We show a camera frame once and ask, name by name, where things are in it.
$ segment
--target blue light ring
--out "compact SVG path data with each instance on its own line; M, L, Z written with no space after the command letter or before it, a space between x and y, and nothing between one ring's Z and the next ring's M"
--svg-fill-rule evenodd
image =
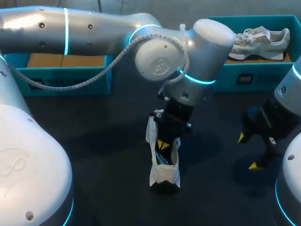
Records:
M74 199L72 199L72 206L71 206L71 209L70 209L70 213L69 213L69 215L68 215L65 223L63 224L63 226L66 226L67 223L68 223L68 221L69 221L69 219L70 219L70 216L71 216L71 213L72 213L72 210L73 210L73 203L74 203Z
M215 81L216 81L216 80L213 80L213 81L197 80L197 79L194 79L194 78L190 77L187 74L185 74L185 78L189 79L190 81L193 81L193 82L196 82L196 83L199 83L199 84L203 84L203 85L211 85L211 84L215 83Z
M69 18L68 18L68 9L64 8L65 14L65 51L64 55L68 55L69 51Z
M295 68L295 64L292 66L293 72L294 74L301 80L301 75L297 72L296 68Z
M6 62L6 60L5 60L5 58L4 58L3 56L0 55L0 58L1 58L2 60L4 60L4 62L8 65L8 63Z
M142 28L145 28L145 27L161 27L161 26L156 25L156 24L145 24L145 25L142 25L142 26L138 27L138 28L131 34L130 38L128 39L128 44L131 43L133 36L134 36L138 31L140 31Z
M297 226L295 225L291 220L290 218L286 215L286 213L284 212L284 210L282 209L281 205L280 205L280 202L279 202L279 199L278 199L278 195L277 195L277 179L276 179L276 184L275 184L275 194L276 194L276 200L277 200L277 203L278 203L278 206L280 208L280 210L282 211L283 215L286 217L286 219L293 225L293 226Z

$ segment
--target shoe sole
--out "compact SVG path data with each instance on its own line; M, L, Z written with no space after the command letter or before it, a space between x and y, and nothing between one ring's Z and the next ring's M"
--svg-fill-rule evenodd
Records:
M284 51L282 54L278 55L239 55L239 54L232 54L230 53L228 56L229 60L234 61L245 61L245 60L273 60L273 61L284 61L287 52Z
M150 190L157 194L176 194L180 191L180 188L176 184L172 184L165 180L161 183L155 182Z

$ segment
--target black floor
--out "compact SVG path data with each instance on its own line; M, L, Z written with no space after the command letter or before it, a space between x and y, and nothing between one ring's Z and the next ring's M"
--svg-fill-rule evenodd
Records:
M182 138L181 191L163 196L149 192L145 142L148 115L164 104L156 98L159 86L125 59L114 70L110 97L27 99L35 119L70 157L73 225L272 226L270 202L281 160L268 171L249 172L263 143L257 137L249 145L237 143L241 113L269 94L213 95L200 103L191 119L194 134Z

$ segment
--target teal shoebox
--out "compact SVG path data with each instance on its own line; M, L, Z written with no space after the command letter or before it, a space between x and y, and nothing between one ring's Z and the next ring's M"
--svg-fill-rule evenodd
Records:
M290 30L287 53L291 63L224 64L214 84L214 92L272 92L301 55L301 24L295 16L218 16L209 17L235 33L264 26L270 31Z
M103 67L58 67L58 68L26 68L31 54L7 54L5 59L28 78L47 86L71 86L91 79L111 62L112 56L105 56ZM111 91L111 70L94 83L71 91L47 91L36 89L19 77L14 78L24 97L84 97L108 96Z

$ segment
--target white sneaker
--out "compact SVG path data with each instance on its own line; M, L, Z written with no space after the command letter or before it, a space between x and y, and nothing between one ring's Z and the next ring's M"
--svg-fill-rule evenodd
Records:
M146 128L146 141L150 144L152 155L152 168L150 172L150 187L156 192L173 194L180 188L180 173L179 173L179 155L178 148L180 147L180 139L174 140L172 146L157 139L158 130L157 124L152 117ZM172 148L170 161L160 155L156 149L161 152L164 149Z
M236 41L229 58L232 60L245 60L247 57L257 55L268 60L283 60L284 51L290 42L290 31L269 31L264 27L246 29L243 34L236 34Z

